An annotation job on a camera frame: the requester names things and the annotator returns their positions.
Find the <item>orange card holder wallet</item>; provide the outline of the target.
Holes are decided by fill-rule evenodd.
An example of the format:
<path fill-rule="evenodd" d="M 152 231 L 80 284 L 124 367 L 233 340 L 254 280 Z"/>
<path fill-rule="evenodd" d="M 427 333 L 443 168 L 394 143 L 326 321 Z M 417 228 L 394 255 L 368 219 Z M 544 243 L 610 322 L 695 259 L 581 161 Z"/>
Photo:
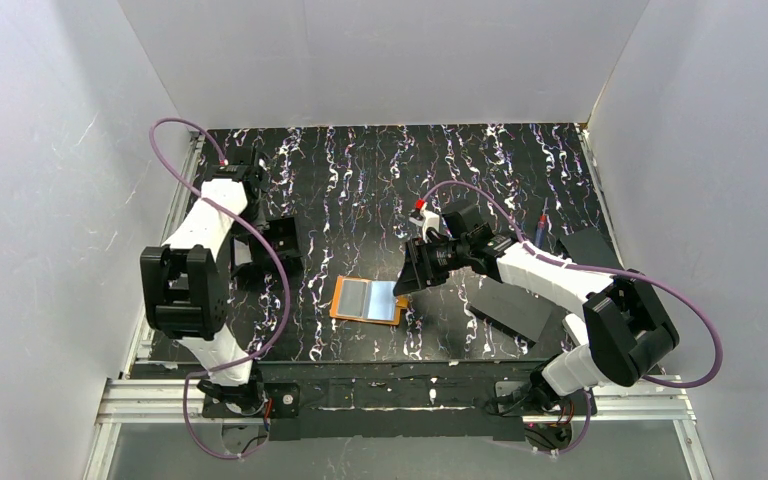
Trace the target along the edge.
<path fill-rule="evenodd" d="M 332 319 L 397 326 L 408 309 L 406 296 L 394 296 L 393 281 L 338 276 L 329 310 Z"/>

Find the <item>black box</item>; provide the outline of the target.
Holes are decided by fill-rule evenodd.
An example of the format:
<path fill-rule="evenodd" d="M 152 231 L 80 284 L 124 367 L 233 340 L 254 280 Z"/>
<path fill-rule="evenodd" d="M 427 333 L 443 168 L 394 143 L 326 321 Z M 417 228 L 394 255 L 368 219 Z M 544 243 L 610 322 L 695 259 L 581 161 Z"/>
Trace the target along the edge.
<path fill-rule="evenodd" d="M 265 228 L 260 231 L 261 236 L 281 261 L 288 276 L 295 275 L 303 269 L 303 256 L 297 227 L 298 223 L 293 216 L 284 216 L 267 220 Z M 250 264 L 233 265 L 233 239 L 249 245 L 252 256 Z M 267 249 L 238 223 L 235 223 L 231 229 L 229 245 L 231 258 L 230 274 L 233 277 L 247 279 L 255 275 L 264 275 L 265 273 L 277 275 L 277 267 Z"/>

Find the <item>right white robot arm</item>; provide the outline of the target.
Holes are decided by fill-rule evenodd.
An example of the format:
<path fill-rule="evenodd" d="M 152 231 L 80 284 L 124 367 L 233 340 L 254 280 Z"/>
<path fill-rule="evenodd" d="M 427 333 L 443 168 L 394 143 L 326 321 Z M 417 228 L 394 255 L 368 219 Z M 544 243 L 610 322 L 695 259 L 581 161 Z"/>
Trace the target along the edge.
<path fill-rule="evenodd" d="M 584 271 L 528 242 L 519 243 L 511 234 L 494 232 L 468 202 L 435 214 L 419 200 L 410 220 L 421 234 L 405 244 L 394 295 L 442 285 L 451 272 L 469 268 L 536 294 L 583 320 L 586 343 L 531 373 L 525 394 L 530 400 L 556 401 L 605 383 L 632 386 L 679 344 L 654 288 L 630 272 Z"/>

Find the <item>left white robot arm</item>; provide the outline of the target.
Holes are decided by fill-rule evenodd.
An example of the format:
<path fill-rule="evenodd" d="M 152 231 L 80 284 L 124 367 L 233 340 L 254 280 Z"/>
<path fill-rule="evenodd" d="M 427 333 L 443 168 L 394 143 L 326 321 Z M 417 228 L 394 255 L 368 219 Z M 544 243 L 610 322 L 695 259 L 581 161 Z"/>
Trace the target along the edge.
<path fill-rule="evenodd" d="M 239 392 L 252 369 L 227 325 L 230 269 L 220 264 L 220 256 L 241 220 L 256 228 L 265 224 L 260 200 L 267 161 L 264 153 L 244 147 L 228 164 L 210 166 L 202 198 L 161 245 L 140 256 L 149 326 L 196 357 L 208 372 L 208 389 L 220 398 Z"/>

